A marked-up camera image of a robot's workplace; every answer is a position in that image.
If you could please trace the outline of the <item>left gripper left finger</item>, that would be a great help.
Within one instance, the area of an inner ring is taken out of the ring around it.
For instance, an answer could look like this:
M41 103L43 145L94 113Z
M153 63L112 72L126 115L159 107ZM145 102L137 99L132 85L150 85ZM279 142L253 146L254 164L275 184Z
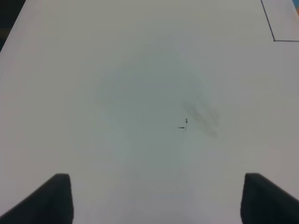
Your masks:
M55 174L0 216L2 224L71 224L73 220L71 178L68 174Z

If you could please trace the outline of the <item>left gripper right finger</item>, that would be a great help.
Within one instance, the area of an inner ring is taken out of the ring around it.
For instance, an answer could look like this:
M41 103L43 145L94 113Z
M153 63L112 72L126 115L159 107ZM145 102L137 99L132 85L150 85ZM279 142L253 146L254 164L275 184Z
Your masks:
M243 224L297 224L299 201L258 173L246 173L240 215Z

